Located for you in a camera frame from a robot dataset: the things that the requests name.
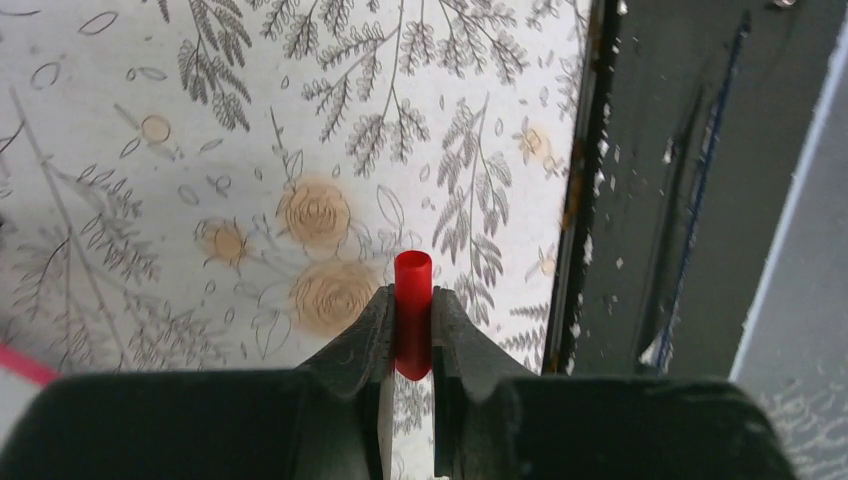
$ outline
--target red cylinder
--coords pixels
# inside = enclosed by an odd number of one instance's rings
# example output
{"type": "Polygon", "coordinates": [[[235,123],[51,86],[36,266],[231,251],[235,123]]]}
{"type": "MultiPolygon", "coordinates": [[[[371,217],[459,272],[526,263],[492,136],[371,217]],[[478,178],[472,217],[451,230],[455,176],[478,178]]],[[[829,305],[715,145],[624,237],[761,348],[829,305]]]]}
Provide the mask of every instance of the red cylinder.
{"type": "Polygon", "coordinates": [[[395,366],[418,381],[432,366],[430,304],[433,301],[433,260],[409,250],[395,258],[395,366]]]}

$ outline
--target red stripe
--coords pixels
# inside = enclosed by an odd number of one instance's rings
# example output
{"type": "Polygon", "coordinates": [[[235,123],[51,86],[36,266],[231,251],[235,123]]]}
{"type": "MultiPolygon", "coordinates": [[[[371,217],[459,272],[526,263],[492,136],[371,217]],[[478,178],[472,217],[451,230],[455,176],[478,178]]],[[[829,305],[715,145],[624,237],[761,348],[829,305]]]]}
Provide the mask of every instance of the red stripe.
{"type": "Polygon", "coordinates": [[[9,370],[41,386],[47,385],[59,377],[59,374],[53,370],[2,345],[0,345],[0,368],[9,370]]]}

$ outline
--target red object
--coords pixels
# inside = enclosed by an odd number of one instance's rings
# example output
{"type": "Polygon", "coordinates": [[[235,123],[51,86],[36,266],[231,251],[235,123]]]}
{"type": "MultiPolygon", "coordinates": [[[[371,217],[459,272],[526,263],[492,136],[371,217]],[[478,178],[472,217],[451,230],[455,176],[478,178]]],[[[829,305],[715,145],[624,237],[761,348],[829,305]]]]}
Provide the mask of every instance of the red object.
{"type": "Polygon", "coordinates": [[[53,370],[3,345],[0,345],[0,369],[8,370],[41,386],[59,377],[53,370]]]}
{"type": "Polygon", "coordinates": [[[418,381],[432,366],[430,304],[433,301],[433,260],[409,250],[395,258],[395,366],[418,381]]]}

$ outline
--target blue cable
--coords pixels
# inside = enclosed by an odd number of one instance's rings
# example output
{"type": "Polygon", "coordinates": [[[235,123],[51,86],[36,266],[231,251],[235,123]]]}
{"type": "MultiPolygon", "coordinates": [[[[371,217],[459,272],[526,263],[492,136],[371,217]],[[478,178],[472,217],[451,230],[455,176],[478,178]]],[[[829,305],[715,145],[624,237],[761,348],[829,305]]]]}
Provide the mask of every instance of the blue cable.
{"type": "Polygon", "coordinates": [[[721,120],[724,115],[725,107],[727,106],[727,97],[730,93],[730,83],[737,73],[737,63],[739,55],[742,51],[742,41],[751,33],[751,12],[745,11],[742,15],[742,21],[736,29],[736,36],[733,40],[733,48],[730,51],[730,61],[727,64],[727,72],[722,82],[721,90],[719,90],[718,98],[713,107],[712,131],[707,144],[704,156],[701,158],[701,168],[698,177],[698,183],[695,190],[695,198],[690,208],[691,216],[689,217],[689,225],[686,232],[686,243],[683,245],[682,261],[680,262],[680,270],[677,274],[677,284],[674,288],[674,304],[671,311],[671,318],[663,327],[662,339],[660,340],[660,349],[657,354],[656,368],[657,374],[662,375],[666,370],[666,363],[671,353],[671,329],[679,320],[678,313],[680,309],[680,297],[683,293],[683,282],[686,279],[686,268],[689,266],[689,257],[692,253],[692,247],[695,245],[695,236],[698,230],[698,217],[701,214],[701,207],[704,203],[704,193],[707,188],[707,177],[710,167],[712,166],[715,148],[718,144],[718,136],[721,130],[721,120]]]}

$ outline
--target floral pattern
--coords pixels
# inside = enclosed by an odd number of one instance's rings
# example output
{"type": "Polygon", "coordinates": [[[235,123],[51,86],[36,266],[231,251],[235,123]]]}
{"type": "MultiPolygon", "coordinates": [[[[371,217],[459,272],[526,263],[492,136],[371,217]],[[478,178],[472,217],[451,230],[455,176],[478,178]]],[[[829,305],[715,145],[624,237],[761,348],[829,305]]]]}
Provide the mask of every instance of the floral pattern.
{"type": "MultiPolygon", "coordinates": [[[[42,3],[0,12],[0,342],[293,367],[423,249],[538,371],[588,0],[42,3]]],[[[398,379],[393,478],[432,401],[398,379]]]]}

